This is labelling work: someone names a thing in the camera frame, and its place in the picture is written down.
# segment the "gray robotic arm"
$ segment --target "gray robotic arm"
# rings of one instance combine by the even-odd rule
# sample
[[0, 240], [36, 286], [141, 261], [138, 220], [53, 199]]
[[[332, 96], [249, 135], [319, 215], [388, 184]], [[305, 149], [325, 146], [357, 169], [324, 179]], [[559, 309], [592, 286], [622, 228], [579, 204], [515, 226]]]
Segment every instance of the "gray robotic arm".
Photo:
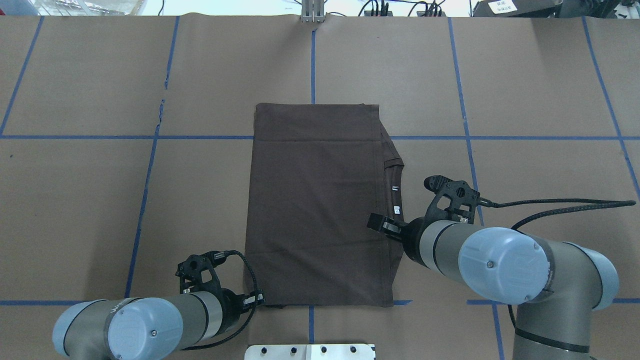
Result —
[[[618, 292], [613, 264], [574, 243], [473, 225], [476, 206], [489, 202], [464, 181], [429, 177], [425, 187], [436, 193], [425, 217], [405, 224], [372, 214], [368, 227], [481, 296], [519, 305], [513, 360], [588, 360], [591, 312], [610, 305]], [[438, 209], [443, 196], [451, 205]]]
[[[236, 295], [222, 288], [214, 268], [229, 255], [239, 255], [253, 278], [254, 292]], [[202, 272], [212, 279], [202, 281]], [[159, 360], [177, 350], [210, 347], [230, 340], [244, 329], [262, 292], [242, 254], [212, 251], [191, 255], [178, 265], [180, 295], [165, 298], [128, 298], [83, 302], [67, 309], [56, 322], [56, 351], [71, 360]], [[230, 331], [240, 314], [251, 311], [244, 325], [225, 340], [192, 345]]]

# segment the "white bracket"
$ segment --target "white bracket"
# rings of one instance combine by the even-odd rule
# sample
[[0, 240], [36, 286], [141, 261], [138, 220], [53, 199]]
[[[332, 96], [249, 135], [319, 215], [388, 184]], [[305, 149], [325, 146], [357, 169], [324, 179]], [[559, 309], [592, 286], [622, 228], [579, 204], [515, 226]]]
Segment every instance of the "white bracket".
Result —
[[373, 344], [252, 345], [244, 360], [375, 360]]
[[302, 22], [324, 22], [326, 15], [324, 14], [324, 0], [301, 0], [302, 14], [300, 19]]

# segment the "white sticker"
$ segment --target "white sticker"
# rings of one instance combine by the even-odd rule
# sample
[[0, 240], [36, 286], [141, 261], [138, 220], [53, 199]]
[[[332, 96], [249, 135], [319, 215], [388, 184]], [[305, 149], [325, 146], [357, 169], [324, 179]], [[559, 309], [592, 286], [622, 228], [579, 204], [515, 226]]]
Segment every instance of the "white sticker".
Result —
[[512, 0], [500, 0], [488, 3], [493, 13], [510, 13], [518, 11]]

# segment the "dark brown fabric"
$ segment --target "dark brown fabric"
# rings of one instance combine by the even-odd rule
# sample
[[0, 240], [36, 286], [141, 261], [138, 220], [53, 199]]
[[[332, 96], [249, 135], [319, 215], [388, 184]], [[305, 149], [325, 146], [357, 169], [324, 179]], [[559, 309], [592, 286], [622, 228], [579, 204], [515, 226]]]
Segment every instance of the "dark brown fabric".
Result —
[[402, 246], [366, 225], [402, 219], [403, 166], [378, 105], [257, 105], [245, 254], [267, 305], [393, 306]]

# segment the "light blue joint cap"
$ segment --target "light blue joint cap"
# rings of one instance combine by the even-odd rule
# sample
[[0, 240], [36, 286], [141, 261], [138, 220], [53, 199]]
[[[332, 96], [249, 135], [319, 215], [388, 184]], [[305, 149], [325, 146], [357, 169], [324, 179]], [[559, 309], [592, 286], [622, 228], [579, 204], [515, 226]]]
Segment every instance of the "light blue joint cap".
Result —
[[511, 305], [538, 296], [549, 277], [542, 247], [531, 237], [504, 227], [471, 234], [458, 254], [458, 267], [476, 293]]
[[76, 319], [78, 315], [80, 315], [82, 310], [98, 301], [104, 300], [81, 302], [80, 304], [71, 306], [70, 308], [65, 310], [62, 315], [60, 315], [58, 321], [56, 321], [56, 325], [53, 326], [53, 335], [51, 336], [51, 339], [53, 340], [53, 347], [60, 355], [69, 357], [67, 351], [65, 350], [65, 336], [67, 335], [67, 331], [69, 330], [71, 323]]
[[613, 266], [606, 256], [595, 250], [587, 249], [574, 243], [565, 243], [582, 250], [582, 252], [591, 259], [591, 262], [593, 262], [600, 274], [600, 280], [602, 281], [602, 296], [600, 297], [600, 302], [593, 308], [593, 310], [602, 310], [611, 305], [613, 303], [613, 299], [618, 294], [618, 290], [620, 290], [620, 279], [618, 278], [616, 267]]
[[109, 348], [119, 360], [160, 360], [182, 337], [182, 315], [165, 299], [149, 297], [127, 304], [113, 317]]

